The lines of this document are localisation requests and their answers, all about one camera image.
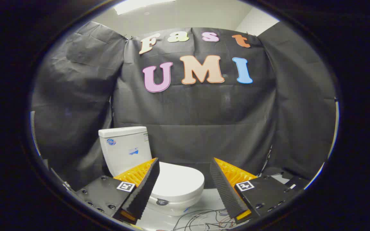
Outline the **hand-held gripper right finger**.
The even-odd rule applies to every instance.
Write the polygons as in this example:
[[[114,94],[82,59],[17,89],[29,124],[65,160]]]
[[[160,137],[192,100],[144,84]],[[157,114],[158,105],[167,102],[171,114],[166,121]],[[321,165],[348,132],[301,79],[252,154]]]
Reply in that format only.
[[[217,158],[212,159],[210,175],[229,217],[237,224],[276,211],[302,189],[300,177],[282,183],[271,175],[257,177]]]

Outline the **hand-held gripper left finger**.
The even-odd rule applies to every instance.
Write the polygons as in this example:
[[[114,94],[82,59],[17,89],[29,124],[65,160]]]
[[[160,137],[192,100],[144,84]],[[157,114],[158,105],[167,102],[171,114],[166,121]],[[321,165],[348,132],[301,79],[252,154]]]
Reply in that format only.
[[[76,196],[108,217],[135,225],[142,218],[159,174],[160,160],[153,158],[116,177],[100,176]]]

